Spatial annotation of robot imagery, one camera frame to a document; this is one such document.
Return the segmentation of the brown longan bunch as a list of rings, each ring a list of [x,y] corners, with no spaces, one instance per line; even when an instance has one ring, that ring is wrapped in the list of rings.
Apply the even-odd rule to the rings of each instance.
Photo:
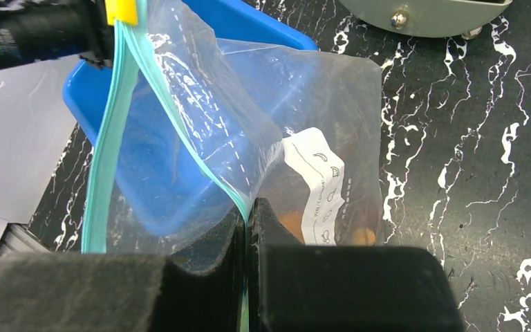
[[[354,231],[352,243],[357,246],[374,246],[376,243],[376,235],[371,229],[361,227]]]

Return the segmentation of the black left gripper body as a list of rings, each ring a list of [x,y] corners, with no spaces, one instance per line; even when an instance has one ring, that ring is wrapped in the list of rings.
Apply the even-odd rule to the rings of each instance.
[[[71,55],[111,68],[113,49],[103,1],[0,1],[0,70]]]

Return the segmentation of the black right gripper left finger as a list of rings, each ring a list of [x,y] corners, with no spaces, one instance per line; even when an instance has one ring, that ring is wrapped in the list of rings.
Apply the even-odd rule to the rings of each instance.
[[[173,255],[18,252],[0,258],[0,331],[238,331],[237,209]]]

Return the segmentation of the clear zip top bag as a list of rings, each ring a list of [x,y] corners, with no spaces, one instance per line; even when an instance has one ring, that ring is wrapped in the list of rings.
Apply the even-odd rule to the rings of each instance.
[[[382,70],[220,37],[183,1],[135,1],[93,154],[84,253],[171,254],[257,199],[302,212],[306,245],[380,240]]]

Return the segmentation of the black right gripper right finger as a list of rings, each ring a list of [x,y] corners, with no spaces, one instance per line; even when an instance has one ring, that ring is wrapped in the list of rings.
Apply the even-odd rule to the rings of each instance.
[[[437,259],[407,246],[307,246],[257,199],[247,231],[250,331],[462,331]]]

